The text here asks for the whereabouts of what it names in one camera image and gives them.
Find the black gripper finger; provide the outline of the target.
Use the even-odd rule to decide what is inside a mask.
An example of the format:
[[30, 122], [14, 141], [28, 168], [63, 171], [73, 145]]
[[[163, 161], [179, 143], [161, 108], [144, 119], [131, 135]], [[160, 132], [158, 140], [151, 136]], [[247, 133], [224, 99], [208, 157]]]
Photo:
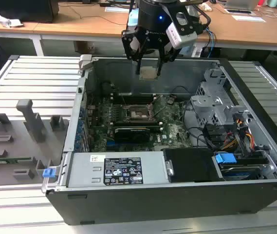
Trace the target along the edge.
[[148, 35], [141, 29], [123, 30], [121, 41], [127, 59], [137, 62], [135, 73], [140, 74], [141, 60], [148, 49]]
[[161, 69], [164, 63], [173, 62], [179, 54], [179, 49], [171, 48], [168, 53], [165, 52], [165, 47], [161, 44], [157, 45], [159, 58], [157, 61], [157, 75], [161, 74]]

